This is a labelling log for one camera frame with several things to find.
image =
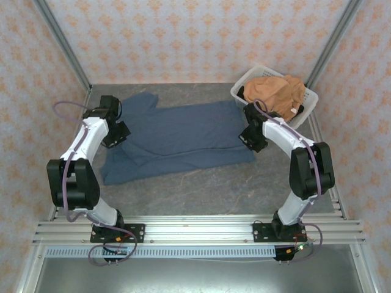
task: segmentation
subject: white laundry basket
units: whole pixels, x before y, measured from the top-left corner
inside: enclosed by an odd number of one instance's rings
[[[242,109],[246,105],[248,105],[248,102],[239,98],[236,95],[239,89],[241,87],[244,87],[246,82],[249,81],[250,79],[262,78],[263,76],[283,76],[283,75],[262,65],[250,69],[241,79],[239,79],[239,81],[231,89],[231,95],[234,97],[236,105],[239,108]],[[311,114],[313,108],[315,108],[318,99],[319,98],[316,93],[306,88],[304,94],[304,101],[303,101],[304,111],[301,114],[294,117],[293,119],[291,119],[288,122],[289,126],[291,126],[293,129],[296,129],[297,127],[302,125],[305,119],[307,119],[307,117]]]

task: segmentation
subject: purple cable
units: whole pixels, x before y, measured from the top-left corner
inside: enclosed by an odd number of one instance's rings
[[[289,126],[285,125],[285,124],[281,124],[278,120],[274,119],[272,116],[270,116],[269,114],[265,113],[262,111],[261,108],[259,108],[259,106],[257,105],[256,102],[259,102],[259,103],[262,103],[263,105],[265,105],[265,108],[267,109],[266,107],[266,104],[264,101],[262,101],[261,99],[255,99],[254,100],[254,107],[256,108],[256,110],[258,110],[259,113],[261,113],[263,116],[265,116],[267,119],[271,120],[272,122],[274,122],[275,124],[278,124],[278,125],[281,125],[283,128],[285,128],[287,131],[289,131],[290,133],[292,133],[297,139],[299,139],[303,144],[304,146],[306,147],[306,149],[308,150],[309,154],[310,154],[310,158],[311,158],[311,161],[312,161],[312,164],[313,164],[313,169],[315,171],[315,180],[316,180],[316,191],[317,191],[317,194],[318,196],[313,200],[311,201],[311,204],[313,204],[313,202],[322,194],[322,188],[321,188],[321,184],[320,184],[320,175],[319,175],[319,169],[318,169],[318,164],[316,163],[316,159],[315,159],[315,155],[313,153],[313,151],[311,150],[311,147],[310,145],[304,140],[302,139],[302,137],[300,136],[300,134],[298,134],[295,130],[293,130],[292,128],[290,128]],[[317,247],[317,249],[311,253],[310,255],[306,256],[306,257],[303,257],[303,258],[300,258],[300,259],[294,259],[290,262],[300,262],[300,261],[305,261],[306,259],[309,259],[311,257],[313,257],[315,254],[317,254],[322,246],[322,243],[323,243],[323,234],[322,234],[322,231],[320,230],[319,226],[316,225],[316,224],[313,224],[313,223],[303,223],[301,221],[301,217],[308,211],[310,205],[308,204],[303,210],[302,212],[300,213],[299,215],[299,225],[301,226],[313,226],[315,227],[318,231],[319,231],[319,235],[320,235],[320,239],[319,239],[319,245]]]
[[[67,174],[68,174],[68,170],[69,170],[69,165],[70,165],[70,162],[73,158],[73,156],[75,155],[75,153],[77,152],[77,150],[79,149],[79,147],[82,145],[83,141],[86,139],[87,135],[88,135],[88,125],[82,121],[82,120],[79,120],[79,119],[75,119],[75,118],[70,118],[70,117],[66,117],[60,113],[57,112],[56,110],[56,107],[59,105],[59,104],[72,104],[72,105],[76,105],[76,106],[79,106],[81,108],[85,108],[85,109],[88,109],[86,106],[82,105],[82,104],[79,104],[79,103],[76,103],[76,102],[71,102],[71,101],[59,101],[59,102],[56,102],[53,104],[52,106],[52,109],[53,109],[53,112],[59,116],[60,118],[63,118],[63,119],[66,119],[66,120],[70,120],[70,121],[73,121],[73,122],[76,122],[76,123],[81,123],[83,126],[84,126],[84,132],[83,132],[83,135],[82,137],[80,138],[79,142],[76,144],[76,146],[74,147],[73,151],[70,153],[66,163],[65,163],[65,167],[64,167],[64,172],[62,174],[62,202],[64,204],[64,213],[65,213],[65,216],[67,218],[67,220],[71,223],[73,223],[74,221],[76,221],[76,219],[78,217],[80,217],[81,215],[84,215],[87,217],[87,219],[89,219],[92,223],[96,224],[96,225],[99,225],[99,226],[102,226],[102,227],[105,227],[105,228],[109,228],[111,230],[116,230],[116,231],[120,231],[120,232],[123,232],[123,233],[126,233],[128,235],[130,235],[131,237],[134,238],[134,247],[132,249],[132,251],[127,254],[123,259],[117,261],[116,263],[120,263],[120,262],[124,262],[126,261],[128,258],[130,258],[130,256],[136,251],[136,248],[137,248],[137,238],[135,237],[135,235],[128,231],[128,230],[125,230],[125,229],[121,229],[121,228],[117,228],[117,227],[113,227],[113,226],[109,226],[109,225],[106,225],[104,223],[100,223],[98,221],[96,221],[95,219],[91,218],[89,215],[87,215],[85,212],[79,212],[78,214],[75,215],[75,217],[72,219],[69,215],[69,210],[68,210],[68,197],[67,197]],[[92,260],[91,258],[91,253],[94,249],[98,248],[98,247],[104,247],[104,248],[118,248],[118,246],[115,246],[115,245],[108,245],[108,244],[98,244],[98,245],[95,245],[93,246],[89,253],[88,253],[88,260],[91,264],[95,265],[95,266],[98,266],[98,267],[103,267],[103,266],[109,266],[110,265],[110,262],[104,262],[104,263],[96,263]]]

